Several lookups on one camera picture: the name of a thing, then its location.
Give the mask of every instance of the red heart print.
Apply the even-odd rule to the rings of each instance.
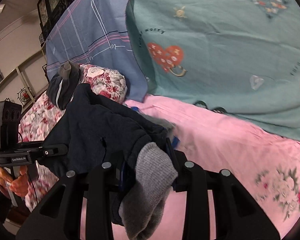
[[[169,46],[164,50],[160,45],[150,42],[148,43],[148,49],[151,57],[165,72],[180,65],[183,60],[184,53],[179,46]]]

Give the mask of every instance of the wall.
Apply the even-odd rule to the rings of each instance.
[[[41,49],[40,33],[40,22],[36,10],[16,20],[0,32],[0,70],[3,77],[6,77],[19,64]],[[27,80],[33,95],[36,95],[48,85],[42,70],[45,63],[45,59],[40,53],[20,67],[20,71]],[[11,101],[20,104],[17,93],[24,85],[18,74],[15,72],[7,82],[4,82],[3,87],[0,88],[0,101],[9,97]]]

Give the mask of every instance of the black cable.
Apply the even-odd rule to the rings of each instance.
[[[37,192],[35,191],[35,188],[34,188],[34,185],[33,185],[32,179],[31,179],[31,177],[30,177],[30,175],[29,175],[29,172],[28,172],[28,171],[27,171],[27,174],[28,174],[28,177],[29,177],[29,179],[30,179],[31,185],[32,185],[32,187],[33,187],[34,194],[35,194],[35,200],[37,201],[37,205],[38,205],[38,197],[37,197]]]
[[[20,135],[20,137],[21,137],[21,142],[23,142],[23,137],[22,137],[21,133],[20,133],[20,132],[18,132],[18,134],[19,134],[19,135]]]

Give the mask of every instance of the bed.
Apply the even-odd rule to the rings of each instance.
[[[225,0],[206,0],[209,6],[200,6],[210,17],[205,20],[190,10],[199,3],[197,0],[125,0],[126,14],[113,10],[117,9],[117,0],[94,1],[93,5],[92,0],[74,1],[62,16],[62,24],[51,32],[47,42],[50,76],[68,59],[118,69],[127,81],[128,106],[174,122],[174,135],[180,140],[178,149],[188,159],[207,170],[231,170],[264,209],[281,238],[300,239],[300,38],[295,39],[290,32],[296,31],[300,36],[300,0],[277,1],[277,12],[272,10],[277,8],[274,5],[271,11],[262,7],[262,0],[228,0],[232,11],[222,9]],[[250,6],[244,19],[239,15],[243,2]],[[220,20],[222,13],[229,21]],[[203,22],[204,26],[191,25],[187,22],[190,19]],[[81,32],[75,31],[78,25]],[[278,26],[286,30],[286,36],[278,34]],[[211,38],[205,44],[210,55],[198,50],[202,43],[195,34],[200,32]],[[188,41],[187,33],[193,35]],[[241,42],[240,50],[229,37]],[[242,40],[247,37],[251,41],[249,51],[242,47]],[[120,42],[118,46],[111,40],[114,38]],[[268,44],[275,44],[275,49]],[[166,57],[158,57],[157,51],[165,52]],[[231,57],[222,58],[221,52]],[[172,57],[176,64],[169,64]],[[219,67],[224,65],[234,70],[231,79],[226,79],[229,72]],[[199,100],[210,110],[223,107],[227,113],[192,105]],[[38,109],[45,118],[26,121]],[[43,94],[22,120],[23,138],[44,139],[62,114]],[[45,167],[38,166],[38,171],[35,187],[40,199],[57,178]],[[151,239],[181,237],[185,197],[183,193],[169,195],[162,222]],[[32,203],[29,208],[34,208],[33,192],[27,198]],[[113,229],[115,239],[126,239],[123,227],[114,225]]]

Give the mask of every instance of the gray sock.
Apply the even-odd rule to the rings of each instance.
[[[136,183],[122,200],[119,215],[130,240],[146,240],[161,221],[178,173],[169,156],[154,142],[140,151],[135,171]]]

